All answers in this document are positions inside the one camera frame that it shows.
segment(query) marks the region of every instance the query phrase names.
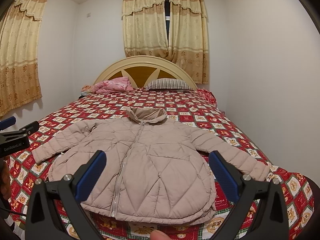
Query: bedspread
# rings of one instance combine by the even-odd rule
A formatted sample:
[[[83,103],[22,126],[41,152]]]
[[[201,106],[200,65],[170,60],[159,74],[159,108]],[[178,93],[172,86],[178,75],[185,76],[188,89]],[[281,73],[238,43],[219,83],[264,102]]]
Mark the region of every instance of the bedspread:
[[[143,88],[134,91],[109,94],[90,95],[72,102],[60,110],[40,120],[39,131],[29,137],[30,148],[11,155],[10,179],[12,197],[10,203],[16,212],[27,212],[27,204],[36,178],[46,179],[48,169],[56,156],[37,165],[31,151],[47,142],[60,130],[83,119],[120,118],[125,116],[128,106],[162,107],[166,109],[168,118],[183,122],[186,125],[206,129],[220,136],[229,144],[239,147],[250,155],[270,166],[267,181],[278,178],[287,204],[290,239],[294,239],[308,222],[313,213],[313,195],[305,177],[299,173],[288,172],[273,165],[259,148],[239,130],[222,112],[201,98],[195,92],[146,91]],[[232,208],[221,187],[217,183],[215,205],[217,213],[208,222],[196,226],[163,226],[116,221],[113,218],[90,213],[90,217],[100,233],[112,239],[144,240],[154,229],[167,233],[173,240],[205,240],[209,239],[219,228]],[[70,235],[77,238],[60,201],[56,202],[62,221]],[[237,239],[247,232],[258,201],[252,203],[247,217],[237,235]],[[23,217],[13,216],[15,220],[24,222]]]

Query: cream wooden headboard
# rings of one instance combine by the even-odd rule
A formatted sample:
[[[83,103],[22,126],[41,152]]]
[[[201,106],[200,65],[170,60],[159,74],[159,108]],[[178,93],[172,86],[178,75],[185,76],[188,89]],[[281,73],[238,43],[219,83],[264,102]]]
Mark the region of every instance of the cream wooden headboard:
[[[185,81],[193,90],[197,90],[197,85],[183,69],[168,60],[153,56],[121,59],[106,68],[96,79],[95,84],[125,76],[129,78],[133,88],[145,87],[158,78],[176,78]]]

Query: metal screw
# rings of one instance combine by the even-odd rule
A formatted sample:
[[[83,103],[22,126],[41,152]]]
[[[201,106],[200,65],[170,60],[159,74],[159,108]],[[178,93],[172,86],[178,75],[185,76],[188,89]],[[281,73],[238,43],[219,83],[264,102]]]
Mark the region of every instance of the metal screw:
[[[245,181],[249,181],[251,180],[251,176],[249,174],[244,174],[242,175],[242,179],[244,179]]]
[[[38,179],[35,180],[35,184],[36,184],[36,185],[39,185],[39,184],[41,184],[41,183],[42,183],[42,179],[38,178]]]
[[[66,180],[66,181],[69,181],[72,179],[72,175],[71,174],[66,174],[63,176],[63,179]]]
[[[272,183],[275,185],[278,185],[280,183],[280,181],[279,181],[279,179],[274,178],[274,179],[272,179]]]

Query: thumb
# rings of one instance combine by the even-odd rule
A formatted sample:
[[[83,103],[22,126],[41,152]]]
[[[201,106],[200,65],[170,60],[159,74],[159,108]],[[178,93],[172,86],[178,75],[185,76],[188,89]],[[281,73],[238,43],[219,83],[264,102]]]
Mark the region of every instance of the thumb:
[[[172,240],[172,239],[162,231],[153,230],[150,234],[150,240]]]

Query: jacket zipper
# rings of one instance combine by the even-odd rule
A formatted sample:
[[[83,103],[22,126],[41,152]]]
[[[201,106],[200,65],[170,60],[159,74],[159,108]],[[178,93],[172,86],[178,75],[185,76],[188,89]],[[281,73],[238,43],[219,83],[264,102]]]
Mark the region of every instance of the jacket zipper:
[[[142,122],[141,124],[141,129],[139,130],[138,136],[136,137],[136,140],[140,137],[140,134],[142,132],[143,126],[145,125],[145,121]],[[128,156],[128,152],[132,149],[132,146],[136,143],[136,140],[132,143],[131,147],[129,148],[129,150],[127,151],[126,156],[124,157],[124,161],[122,162],[122,166],[120,168],[119,174],[118,174],[118,178],[116,180],[116,189],[115,189],[115,197],[113,199],[112,202],[112,207],[111,207],[111,217],[115,217],[116,216],[116,207],[117,207],[117,203],[118,203],[118,198],[119,198],[119,190],[120,190],[120,174],[122,172],[122,169],[125,167],[126,165],[126,157]]]

